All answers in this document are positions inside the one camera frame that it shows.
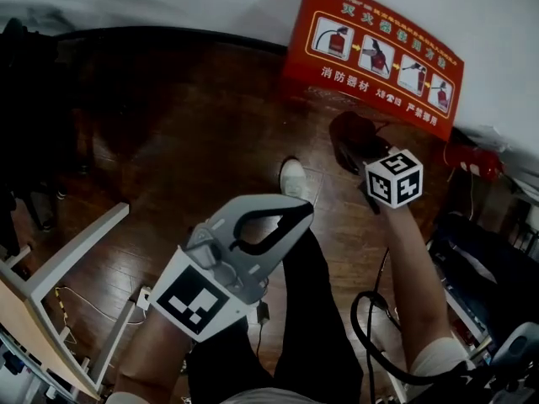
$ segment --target wooden floor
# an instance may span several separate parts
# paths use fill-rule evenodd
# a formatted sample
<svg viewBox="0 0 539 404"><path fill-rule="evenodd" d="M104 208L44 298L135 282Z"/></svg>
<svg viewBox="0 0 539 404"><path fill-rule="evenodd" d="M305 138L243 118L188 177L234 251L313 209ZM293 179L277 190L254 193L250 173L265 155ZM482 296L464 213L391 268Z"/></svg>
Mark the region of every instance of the wooden floor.
<svg viewBox="0 0 539 404"><path fill-rule="evenodd" d="M374 284L385 251L379 219L366 206L358 180L334 160L328 125L335 112L298 110L276 97L284 57L235 45L183 42L174 46L100 43L88 50L66 44L61 59L77 61L80 109L74 112L79 147L91 157L89 175L64 177L69 195L60 203L58 227L49 234L32 230L19 238L35 250L26 260L37 265L118 200L131 213L94 247L62 281L109 316L142 284L156 283L189 228L240 194L278 190L280 164L290 155L307 170L308 199L314 203L312 230L326 255L334 299L364 371L365 350L350 326L350 304ZM407 126L381 131L390 142L410 149L424 164L424 195L413 212L425 235L446 196L448 172L430 160L439 142ZM25 221L23 207L19 227ZM381 291L392 301L390 269ZM111 322L67 290L61 290L78 356L95 357ZM270 278L271 321L264 326L261 362L272 371L280 355L286 315L282 270ZM47 298L58 328L61 315ZM143 320L135 312L133 322ZM106 379L136 326L129 326ZM258 325L250 328L258 342ZM328 351L320 343L313 352ZM387 377L378 370L380 393ZM368 401L366 377L362 401Z"/></svg>

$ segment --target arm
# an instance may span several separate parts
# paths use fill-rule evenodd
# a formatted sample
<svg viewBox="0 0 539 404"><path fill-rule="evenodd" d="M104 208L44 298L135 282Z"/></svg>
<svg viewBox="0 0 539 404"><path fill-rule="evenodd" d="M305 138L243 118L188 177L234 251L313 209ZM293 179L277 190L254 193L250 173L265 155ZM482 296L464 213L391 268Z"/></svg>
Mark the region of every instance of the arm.
<svg viewBox="0 0 539 404"><path fill-rule="evenodd" d="M150 404L167 404L191 339L155 310L125 351L115 392L130 392Z"/></svg>
<svg viewBox="0 0 539 404"><path fill-rule="evenodd" d="M380 205L387 225L393 289L403 330L408 369L421 350L438 338L451 338L446 295L421 232L407 206Z"/></svg>

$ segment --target red sign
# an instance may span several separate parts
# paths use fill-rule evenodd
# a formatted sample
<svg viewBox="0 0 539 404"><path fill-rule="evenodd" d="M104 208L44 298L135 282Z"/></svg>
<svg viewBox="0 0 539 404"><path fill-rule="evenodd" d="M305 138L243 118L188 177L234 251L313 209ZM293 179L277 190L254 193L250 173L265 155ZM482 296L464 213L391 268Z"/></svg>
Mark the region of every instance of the red sign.
<svg viewBox="0 0 539 404"><path fill-rule="evenodd" d="M449 48L381 4L302 0L283 78L305 97L336 90L447 140L463 72Z"/></svg>

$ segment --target leg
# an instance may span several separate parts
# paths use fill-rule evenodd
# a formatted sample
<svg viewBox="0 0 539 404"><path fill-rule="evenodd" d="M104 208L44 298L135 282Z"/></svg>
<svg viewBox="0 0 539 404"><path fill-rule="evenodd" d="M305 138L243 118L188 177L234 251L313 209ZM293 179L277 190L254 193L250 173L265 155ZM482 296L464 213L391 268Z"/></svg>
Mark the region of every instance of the leg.
<svg viewBox="0 0 539 404"><path fill-rule="evenodd" d="M281 191L302 186L298 161L283 165ZM301 193L295 189L292 195ZM346 336L329 283L326 259L308 230L283 259L286 326L283 352L275 369L277 387L315 401L357 404L363 371Z"/></svg>
<svg viewBox="0 0 539 404"><path fill-rule="evenodd" d="M247 330L247 319L243 318L195 345L187 358L194 404L220 404L240 392L273 385L270 373L251 349Z"/></svg>

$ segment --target white wall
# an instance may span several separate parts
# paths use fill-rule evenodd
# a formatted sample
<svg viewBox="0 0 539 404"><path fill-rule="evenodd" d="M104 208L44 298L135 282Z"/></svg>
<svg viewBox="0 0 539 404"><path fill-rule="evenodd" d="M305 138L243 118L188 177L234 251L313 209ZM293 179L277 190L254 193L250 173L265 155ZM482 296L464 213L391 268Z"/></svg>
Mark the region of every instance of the white wall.
<svg viewBox="0 0 539 404"><path fill-rule="evenodd" d="M0 0L40 30L157 24L246 35L286 45L301 0ZM376 0L414 21L465 61L456 125L493 125L539 157L539 0ZM72 26L59 22L60 13Z"/></svg>

